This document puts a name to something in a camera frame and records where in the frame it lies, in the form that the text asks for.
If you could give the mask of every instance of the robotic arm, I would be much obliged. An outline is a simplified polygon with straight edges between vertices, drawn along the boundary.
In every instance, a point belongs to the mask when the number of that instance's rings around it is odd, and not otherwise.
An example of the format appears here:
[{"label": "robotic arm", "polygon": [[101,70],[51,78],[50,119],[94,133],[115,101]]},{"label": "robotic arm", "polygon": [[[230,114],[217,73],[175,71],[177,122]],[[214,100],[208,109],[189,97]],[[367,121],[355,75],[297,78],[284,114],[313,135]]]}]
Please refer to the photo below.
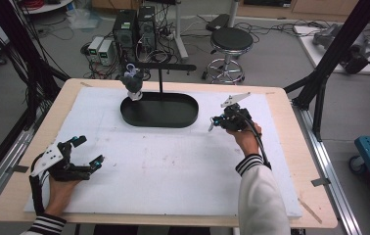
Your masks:
[{"label": "robotic arm", "polygon": [[254,138],[258,143],[258,147],[261,150],[263,156],[264,165],[271,169],[271,163],[268,161],[265,154],[263,144],[261,141],[261,135],[254,128],[254,123],[252,121],[252,116],[247,109],[240,109],[240,105],[237,103],[246,97],[250,96],[249,93],[230,96],[222,105],[221,108],[224,108],[224,114],[218,117],[212,117],[211,126],[208,131],[212,131],[214,126],[221,126],[223,129],[233,130],[233,131],[242,131],[247,128],[253,132]]},{"label": "robotic arm", "polygon": [[138,101],[142,99],[142,86],[143,86],[143,75],[136,72],[136,68],[132,64],[126,66],[127,71],[124,76],[120,78],[120,81],[128,90],[127,95],[132,101]]},{"label": "robotic arm", "polygon": [[[328,49],[335,37],[338,35],[341,26],[332,24],[328,29],[316,32],[313,36],[314,45],[322,45]],[[370,40],[361,33],[350,46],[347,54],[340,60],[340,65],[350,74],[356,74],[370,64]]]},{"label": "robotic arm", "polygon": [[44,206],[42,205],[42,184],[46,171],[57,181],[89,180],[90,175],[102,167],[104,160],[102,155],[91,161],[88,166],[77,166],[70,162],[72,146],[76,148],[85,141],[87,139],[82,135],[73,137],[64,143],[60,142],[57,146],[51,145],[47,151],[40,154],[33,161],[29,183],[36,214],[44,212]]}]

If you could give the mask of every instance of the gray floor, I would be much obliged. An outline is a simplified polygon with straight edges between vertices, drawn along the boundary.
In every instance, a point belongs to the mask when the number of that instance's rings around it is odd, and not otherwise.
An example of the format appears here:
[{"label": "gray floor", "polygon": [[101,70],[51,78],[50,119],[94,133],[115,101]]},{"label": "gray floor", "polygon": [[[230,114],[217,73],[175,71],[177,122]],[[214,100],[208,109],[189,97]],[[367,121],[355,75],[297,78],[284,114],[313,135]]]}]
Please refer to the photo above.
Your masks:
[{"label": "gray floor", "polygon": [[[65,13],[57,11],[40,15],[36,24],[58,22]],[[183,28],[201,19],[183,20]],[[280,21],[239,19],[238,22],[273,26]],[[92,40],[94,35],[106,35],[113,26],[112,19],[100,21],[99,27],[89,30],[71,31],[68,22],[54,25],[53,34],[41,38],[46,50],[58,65],[71,77],[84,77],[89,69],[87,61],[79,50],[82,45]],[[203,29],[204,23],[195,23],[190,29]],[[208,34],[197,30],[188,33]],[[239,59],[246,71],[244,85],[285,87],[310,74],[313,66],[303,51],[297,38],[280,32],[259,35],[260,41],[254,48]],[[208,37],[183,37],[190,55],[187,64],[197,66],[197,71],[186,75],[183,72],[165,74],[165,81],[206,83],[201,80],[204,66],[220,55],[211,55]],[[25,109],[25,86],[13,70],[11,64],[0,66],[0,143]],[[289,94],[297,96],[299,91]],[[347,195],[362,234],[370,234],[370,175],[356,176],[350,173],[347,162],[357,155],[353,140],[361,135],[370,135],[370,75],[345,75],[334,73],[327,84],[325,107],[322,119],[322,138],[333,166]],[[29,223],[0,222],[0,234],[20,234]],[[161,234],[165,231],[153,227],[142,228],[142,234]],[[74,225],[68,225],[64,234],[73,233]],[[92,225],[83,224],[81,234],[91,234]],[[227,234],[227,229],[215,229],[215,234]],[[334,229],[307,229],[307,234],[345,234],[342,225]]]}]

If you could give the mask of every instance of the metal stool legs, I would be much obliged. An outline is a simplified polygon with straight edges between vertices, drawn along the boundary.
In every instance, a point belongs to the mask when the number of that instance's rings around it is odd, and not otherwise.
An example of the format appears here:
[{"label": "metal stool legs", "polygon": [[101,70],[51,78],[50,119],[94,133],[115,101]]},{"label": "metal stool legs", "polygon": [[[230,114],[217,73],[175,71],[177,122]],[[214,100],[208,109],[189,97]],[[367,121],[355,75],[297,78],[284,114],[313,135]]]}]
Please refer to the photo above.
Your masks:
[{"label": "metal stool legs", "polygon": [[211,83],[233,83],[243,81],[243,68],[236,62],[231,60],[230,55],[225,55],[225,59],[216,59],[209,63],[205,74],[206,78],[211,78]]}]

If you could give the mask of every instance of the black device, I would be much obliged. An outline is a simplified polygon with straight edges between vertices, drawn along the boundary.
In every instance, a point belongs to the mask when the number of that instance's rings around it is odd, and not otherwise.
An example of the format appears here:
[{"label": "black device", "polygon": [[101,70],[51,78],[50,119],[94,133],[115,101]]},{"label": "black device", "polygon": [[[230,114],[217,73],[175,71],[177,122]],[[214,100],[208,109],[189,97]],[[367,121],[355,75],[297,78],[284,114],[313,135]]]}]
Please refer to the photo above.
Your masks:
[{"label": "black device", "polygon": [[[133,71],[133,67],[141,70],[158,70],[160,90],[158,92],[140,92],[143,95],[126,97],[120,104],[120,112],[126,123],[134,126],[183,128],[197,120],[198,102],[187,94],[163,91],[162,70],[195,71],[194,65],[168,63],[131,63],[123,65]],[[139,93],[142,83],[136,74],[125,74],[120,80],[131,93]]]},{"label": "black device", "polygon": [[232,131],[245,131],[247,127],[250,127],[254,138],[257,140],[258,147],[261,150],[263,156],[264,165],[271,169],[271,163],[264,152],[264,147],[261,141],[261,134],[254,128],[252,116],[247,109],[241,109],[238,103],[225,107],[224,114],[218,117],[211,118],[211,125],[221,126],[223,129]]},{"label": "black device", "polygon": [[228,14],[221,14],[214,20],[207,23],[206,29],[209,31],[214,31],[222,27],[227,27],[229,18],[230,16]]},{"label": "black device", "polygon": [[140,41],[142,51],[152,52],[157,49],[155,7],[142,6],[138,14]]},{"label": "black device", "polygon": [[[70,162],[72,146],[76,148],[86,141],[87,139],[85,138],[85,136],[81,135],[79,137],[73,137],[64,143],[60,142],[57,144],[57,149],[60,151],[63,158],[47,168],[48,172],[55,180],[57,181],[89,180],[90,175],[94,173],[97,169],[102,167],[102,162],[104,160],[104,157],[102,155],[91,161],[89,163],[89,166],[78,166]],[[41,159],[44,156],[44,154],[49,154],[48,150],[46,153],[40,154],[38,157],[35,158],[31,165],[31,172],[34,172],[36,162],[39,159]],[[49,160],[53,161],[53,159],[56,157],[57,157],[56,155],[52,155],[50,159],[50,157],[48,156],[47,161]],[[44,206],[42,205],[42,184],[44,180],[43,177],[44,175],[40,177],[39,175],[31,174],[29,176],[33,206],[35,208],[35,212],[37,215],[44,213]]]},{"label": "black device", "polygon": [[238,103],[227,106],[224,114],[219,117],[212,117],[211,121],[214,126],[221,126],[223,129],[238,131],[247,127],[246,120],[252,117],[247,109],[240,109]]},{"label": "black device", "polygon": [[162,4],[168,4],[168,5],[175,5],[176,0],[148,0],[149,2],[156,2],[156,3],[162,3]]},{"label": "black device", "polygon": [[244,0],[246,5],[290,7],[292,0]]},{"label": "black device", "polygon": [[120,61],[135,62],[138,56],[136,53],[139,53],[136,50],[139,40],[136,10],[122,9],[117,12],[113,35]]},{"label": "black device", "polygon": [[138,24],[136,14],[136,10],[122,9],[116,15],[113,34],[115,42],[123,48],[131,48],[137,43]]}]

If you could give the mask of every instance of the electronic device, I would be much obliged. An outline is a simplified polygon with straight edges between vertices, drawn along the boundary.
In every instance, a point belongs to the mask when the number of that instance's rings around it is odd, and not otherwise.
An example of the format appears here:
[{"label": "electronic device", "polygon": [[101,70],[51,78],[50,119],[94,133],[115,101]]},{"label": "electronic device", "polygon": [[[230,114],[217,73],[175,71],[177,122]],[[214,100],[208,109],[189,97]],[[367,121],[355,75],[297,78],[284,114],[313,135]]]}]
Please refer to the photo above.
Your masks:
[{"label": "electronic device", "polygon": [[120,81],[128,90],[127,95],[132,101],[142,99],[143,74],[139,74],[134,65],[128,64],[126,66],[126,72],[120,78]]},{"label": "electronic device", "polygon": [[228,14],[221,14],[216,17],[214,20],[207,23],[206,29],[209,31],[214,31],[228,25],[228,19],[230,16]]},{"label": "electronic device", "polygon": [[273,6],[289,8],[292,0],[244,0],[245,5]]},{"label": "electronic device", "polygon": [[176,0],[148,0],[149,2],[156,2],[168,5],[176,5]]},{"label": "electronic device", "polygon": [[142,6],[139,8],[139,34],[142,51],[151,52],[157,49],[155,7]]},{"label": "electronic device", "polygon": [[88,46],[88,54],[90,62],[100,63],[99,49],[105,38],[103,36],[96,36]]},{"label": "electronic device", "polygon": [[123,9],[117,13],[113,26],[115,42],[122,48],[133,48],[138,41],[138,24],[136,10]]},{"label": "electronic device", "polygon": [[105,39],[99,49],[102,66],[110,66],[116,59],[115,47],[111,39]]},{"label": "electronic device", "polygon": [[[341,27],[341,25],[334,23],[326,30],[316,32],[313,35],[312,43],[314,45],[322,45],[325,49],[328,49]],[[370,40],[365,38],[363,33],[360,33],[347,50],[347,53],[341,57],[340,65],[347,73],[356,74],[370,64],[369,57]]]},{"label": "electronic device", "polygon": [[237,103],[251,95],[250,92],[239,95],[229,96],[228,99],[221,104],[221,108],[224,108],[224,113],[218,117],[211,117],[211,125],[208,131],[212,131],[215,126],[221,126],[223,129],[230,131],[246,131],[250,130],[255,140],[258,143],[258,147],[261,150],[261,154],[264,160],[264,165],[271,169],[271,163],[265,154],[264,147],[261,141],[261,133],[255,129],[255,124],[252,121],[252,116],[247,109],[241,109]]}]

